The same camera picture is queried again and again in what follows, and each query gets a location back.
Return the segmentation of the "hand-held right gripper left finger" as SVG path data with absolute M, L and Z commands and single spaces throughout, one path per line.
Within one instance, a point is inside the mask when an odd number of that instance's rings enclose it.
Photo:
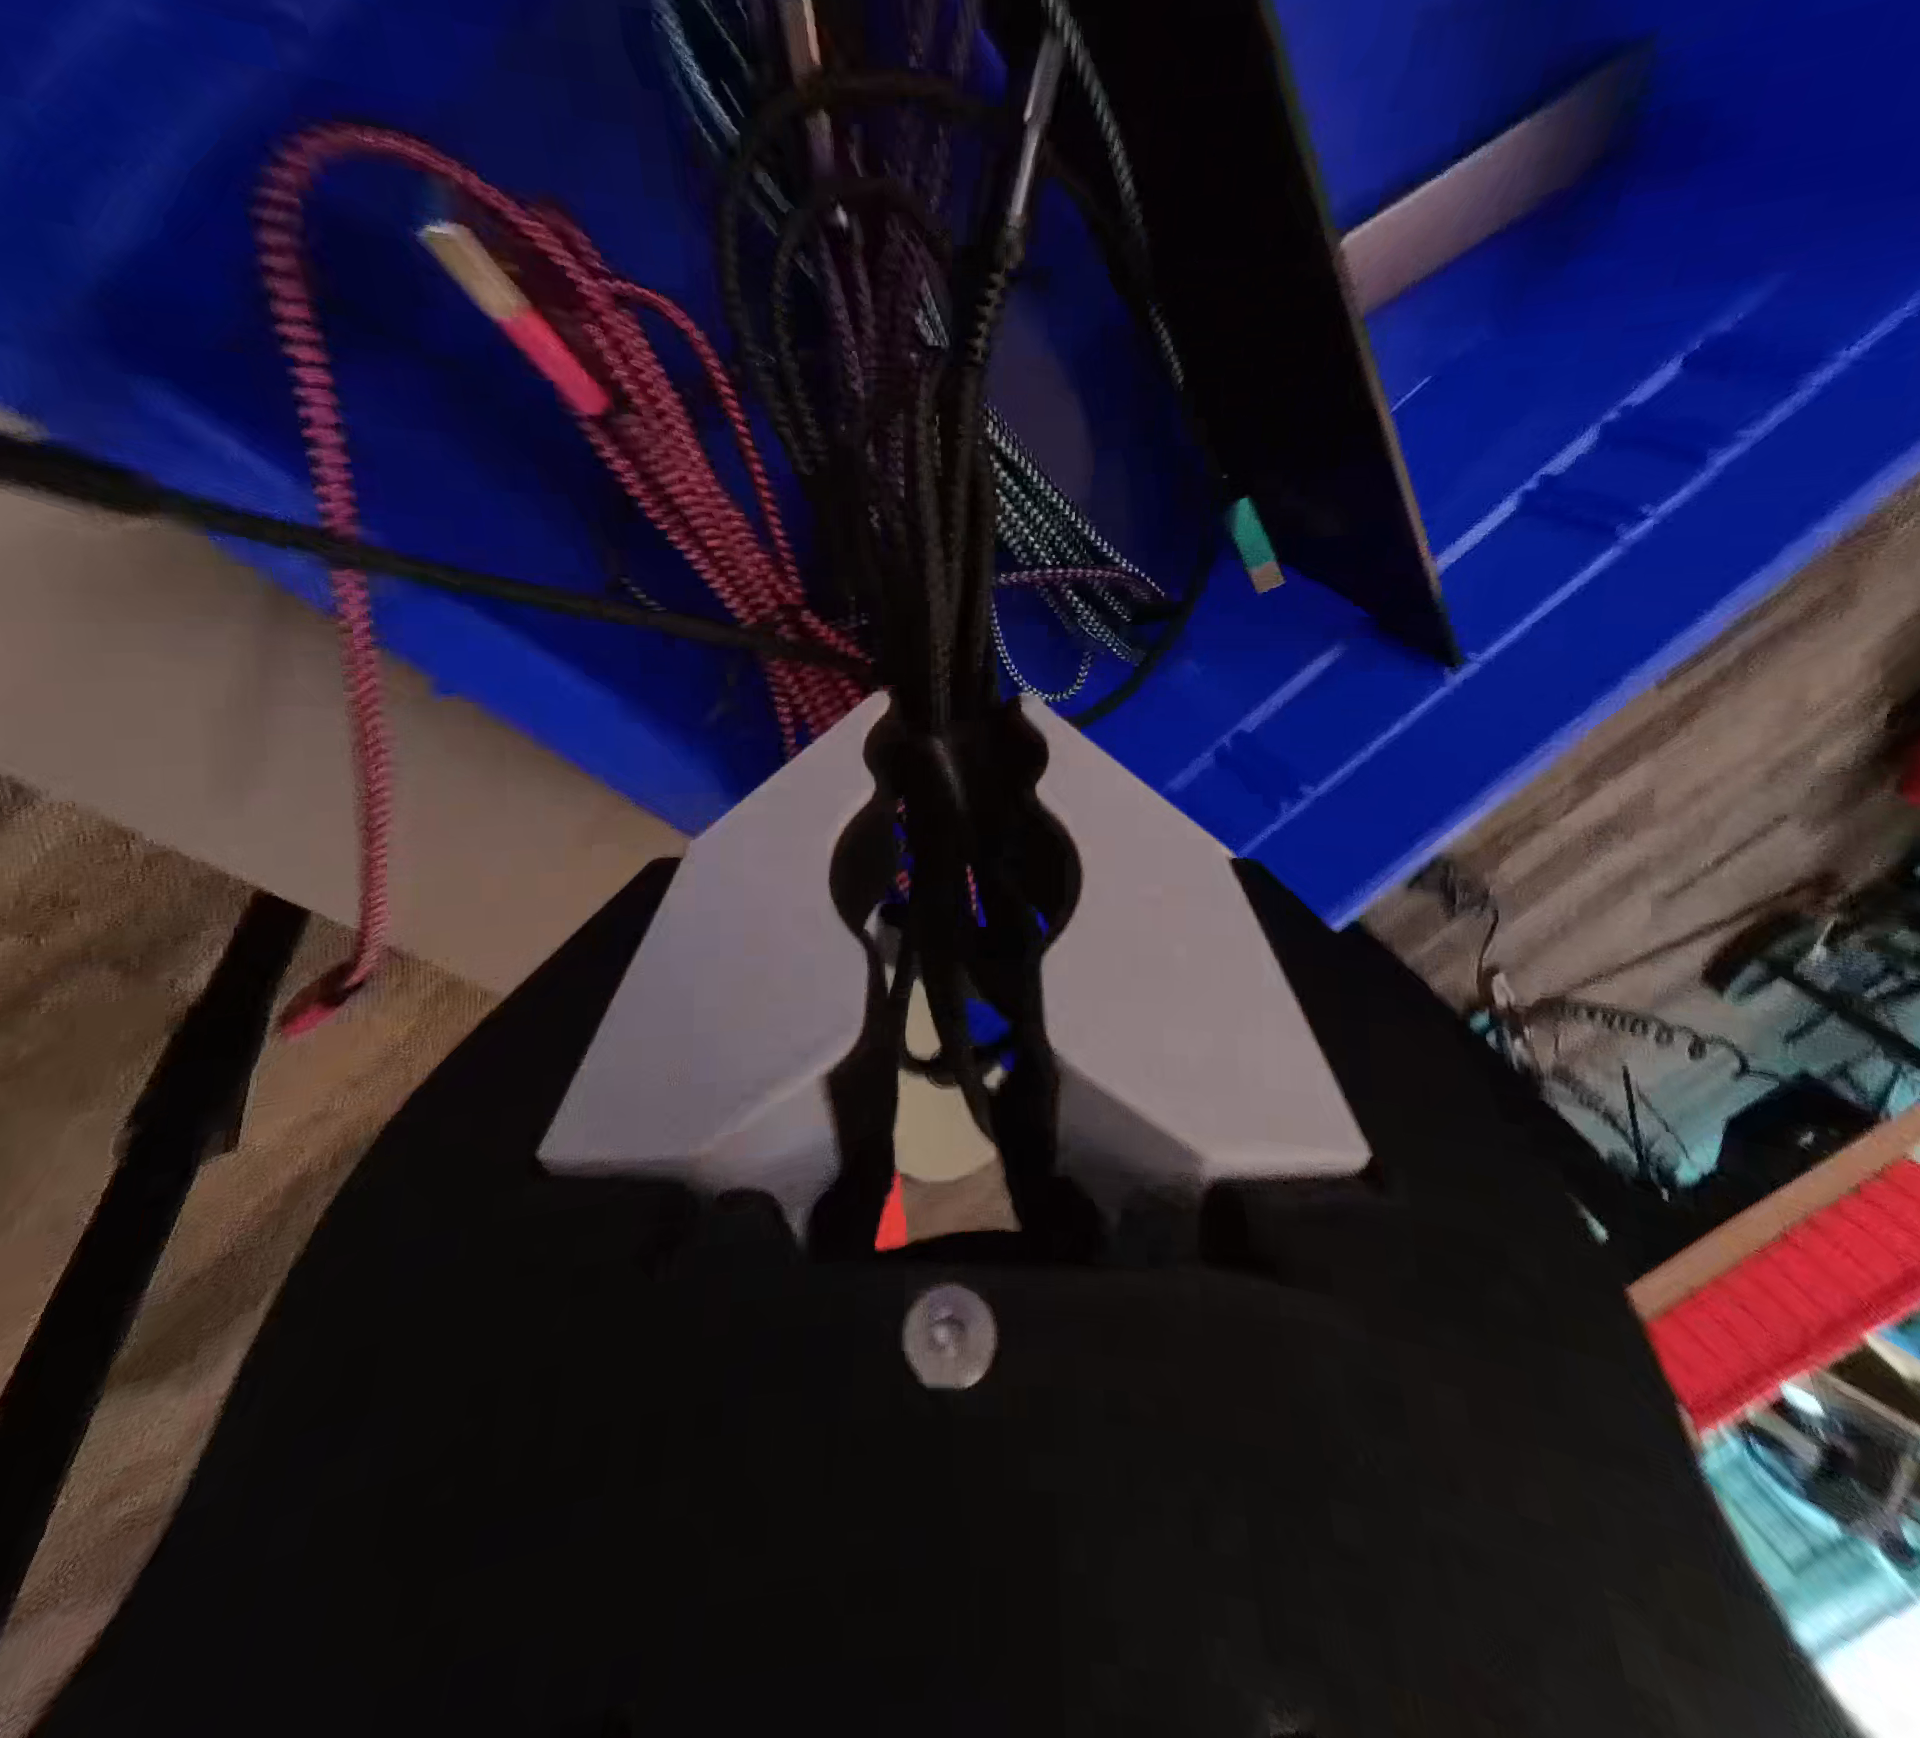
M 837 1113 L 834 1074 L 889 993 L 896 809 L 869 760 L 889 699 L 696 836 L 541 1142 L 565 1179 L 775 1198 L 815 1247 L 875 1247 L 896 1183 L 900 1059 Z

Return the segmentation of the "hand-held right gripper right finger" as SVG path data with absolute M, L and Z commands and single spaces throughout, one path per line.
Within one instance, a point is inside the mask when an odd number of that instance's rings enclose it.
M 1018 1221 L 1101 1247 L 1133 1200 L 1347 1183 L 1370 1142 L 1236 861 L 1018 700 Z

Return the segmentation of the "red storage bin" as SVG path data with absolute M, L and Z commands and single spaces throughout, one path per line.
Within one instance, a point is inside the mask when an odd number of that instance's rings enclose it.
M 1918 1307 L 1918 1164 L 1888 1166 L 1646 1323 L 1692 1432 L 1769 1402 Z

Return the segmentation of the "black bin divider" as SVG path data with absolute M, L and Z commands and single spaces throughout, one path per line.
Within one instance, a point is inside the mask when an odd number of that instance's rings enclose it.
M 1222 503 L 1278 563 L 1462 651 L 1292 87 L 1275 0 L 1069 0 L 1126 148 L 1146 277 Z

